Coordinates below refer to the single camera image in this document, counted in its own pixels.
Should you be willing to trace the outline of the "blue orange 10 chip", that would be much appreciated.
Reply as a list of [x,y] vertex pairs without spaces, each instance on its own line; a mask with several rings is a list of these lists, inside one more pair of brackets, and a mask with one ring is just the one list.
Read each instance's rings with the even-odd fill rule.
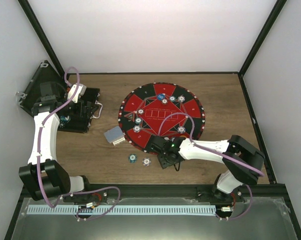
[[141,130],[141,127],[140,127],[139,125],[135,125],[135,126],[133,127],[133,131],[134,131],[135,133],[138,133],[140,130]]

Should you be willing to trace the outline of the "blue backed card deck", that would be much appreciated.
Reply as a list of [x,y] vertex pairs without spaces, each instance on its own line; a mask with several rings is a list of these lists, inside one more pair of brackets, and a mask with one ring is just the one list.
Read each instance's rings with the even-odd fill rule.
[[110,143],[113,144],[114,146],[124,142],[125,136],[121,130],[121,128],[119,126],[113,127],[110,130],[107,130],[104,133],[104,136],[106,138],[106,140]]

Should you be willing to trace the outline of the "green blue 50 chip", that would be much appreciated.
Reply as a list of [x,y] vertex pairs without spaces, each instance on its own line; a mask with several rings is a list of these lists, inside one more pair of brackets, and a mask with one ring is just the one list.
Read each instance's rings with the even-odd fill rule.
[[136,119],[135,119],[135,123],[136,124],[140,124],[142,122],[142,119],[140,118],[140,117],[137,117]]

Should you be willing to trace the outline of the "brown red 100 chip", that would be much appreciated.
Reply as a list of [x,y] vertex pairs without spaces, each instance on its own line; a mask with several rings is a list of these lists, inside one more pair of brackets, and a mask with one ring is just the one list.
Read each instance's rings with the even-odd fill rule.
[[144,114],[144,110],[143,110],[143,109],[138,109],[138,110],[137,110],[137,113],[138,113],[139,115],[143,115],[143,114]]

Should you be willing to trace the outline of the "blue small blind button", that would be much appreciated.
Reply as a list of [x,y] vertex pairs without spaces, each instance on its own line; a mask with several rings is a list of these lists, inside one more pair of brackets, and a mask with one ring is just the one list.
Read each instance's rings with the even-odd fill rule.
[[163,99],[165,99],[165,94],[164,93],[160,93],[156,96],[156,98],[159,100],[159,101],[162,101]]

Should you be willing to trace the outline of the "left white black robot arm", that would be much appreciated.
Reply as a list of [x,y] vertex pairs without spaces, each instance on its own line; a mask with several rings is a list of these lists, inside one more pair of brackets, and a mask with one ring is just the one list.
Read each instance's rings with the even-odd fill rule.
[[81,202],[89,201],[93,190],[86,176],[70,176],[57,161],[57,132],[87,133],[99,109],[100,89],[54,81],[31,88],[21,106],[34,119],[35,134],[27,165],[18,175],[35,201],[74,193]]

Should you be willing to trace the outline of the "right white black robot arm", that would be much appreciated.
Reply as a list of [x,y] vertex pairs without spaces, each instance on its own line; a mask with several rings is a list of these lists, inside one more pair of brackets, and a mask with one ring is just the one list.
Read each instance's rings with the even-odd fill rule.
[[225,165],[226,172],[217,176],[212,188],[213,197],[225,201],[233,191],[242,186],[255,186],[264,176],[262,166],[265,155],[239,135],[228,140],[201,141],[186,137],[167,140],[162,136],[150,139],[150,151],[157,154],[162,169],[170,166],[180,169],[188,160],[205,160]]

